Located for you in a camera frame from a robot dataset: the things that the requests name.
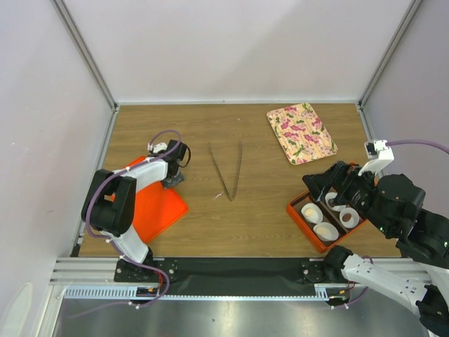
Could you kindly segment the tan round chocolate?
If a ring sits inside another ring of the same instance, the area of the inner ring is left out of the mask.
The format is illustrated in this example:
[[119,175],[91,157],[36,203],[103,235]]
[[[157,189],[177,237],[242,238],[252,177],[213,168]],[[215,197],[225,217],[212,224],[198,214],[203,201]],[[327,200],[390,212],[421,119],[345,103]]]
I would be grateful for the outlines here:
[[306,216],[312,216],[312,215],[314,215],[315,213],[316,213],[315,210],[313,210],[312,208],[306,209],[305,212],[304,212],[304,214],[305,214]]

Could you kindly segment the brown oval chocolate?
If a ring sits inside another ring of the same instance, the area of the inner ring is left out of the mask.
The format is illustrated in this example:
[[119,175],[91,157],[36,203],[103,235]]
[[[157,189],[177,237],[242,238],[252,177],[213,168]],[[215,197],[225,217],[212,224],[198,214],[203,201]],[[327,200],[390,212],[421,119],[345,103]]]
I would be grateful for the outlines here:
[[351,220],[351,214],[349,214],[349,213],[344,214],[343,217],[342,217],[342,220],[344,222],[349,222]]

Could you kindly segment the metal tongs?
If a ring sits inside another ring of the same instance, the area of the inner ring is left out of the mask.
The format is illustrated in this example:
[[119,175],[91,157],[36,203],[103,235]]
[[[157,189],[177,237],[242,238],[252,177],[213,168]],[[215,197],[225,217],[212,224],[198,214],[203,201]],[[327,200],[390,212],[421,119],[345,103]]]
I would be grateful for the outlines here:
[[238,141],[236,149],[228,157],[225,156],[224,152],[216,152],[212,142],[208,143],[208,151],[224,195],[230,202],[233,202],[236,199],[239,188],[243,162],[243,142],[242,140]]

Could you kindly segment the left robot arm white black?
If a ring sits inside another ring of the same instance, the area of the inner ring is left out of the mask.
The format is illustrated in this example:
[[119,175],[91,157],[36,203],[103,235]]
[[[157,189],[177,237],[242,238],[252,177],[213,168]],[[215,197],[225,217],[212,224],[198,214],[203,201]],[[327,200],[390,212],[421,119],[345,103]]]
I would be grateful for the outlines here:
[[188,212],[174,187],[184,181],[181,170],[190,159],[186,144],[170,140],[151,144],[148,156],[127,167],[93,176],[81,219],[89,235],[112,243],[139,281],[150,279],[156,266],[149,242]]

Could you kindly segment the cream oval chocolate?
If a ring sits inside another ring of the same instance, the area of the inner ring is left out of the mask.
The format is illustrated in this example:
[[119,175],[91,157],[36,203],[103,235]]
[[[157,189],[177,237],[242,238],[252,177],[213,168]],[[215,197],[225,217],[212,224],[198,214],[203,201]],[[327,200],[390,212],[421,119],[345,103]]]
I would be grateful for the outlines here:
[[328,236],[330,235],[330,230],[326,227],[318,227],[316,233],[322,236]]

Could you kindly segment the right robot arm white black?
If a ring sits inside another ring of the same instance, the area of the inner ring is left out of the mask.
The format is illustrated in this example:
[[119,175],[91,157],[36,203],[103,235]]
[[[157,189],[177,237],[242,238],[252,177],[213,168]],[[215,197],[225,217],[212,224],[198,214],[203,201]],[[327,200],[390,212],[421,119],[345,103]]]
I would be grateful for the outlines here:
[[345,278],[381,293],[418,316],[428,331],[447,336],[448,218],[424,209],[425,191],[402,173],[376,180],[373,173],[343,161],[302,180],[314,201],[334,189],[337,205],[349,205],[386,239],[395,239],[396,248],[422,266],[431,282],[401,278],[340,245],[323,259],[324,277],[331,282]]

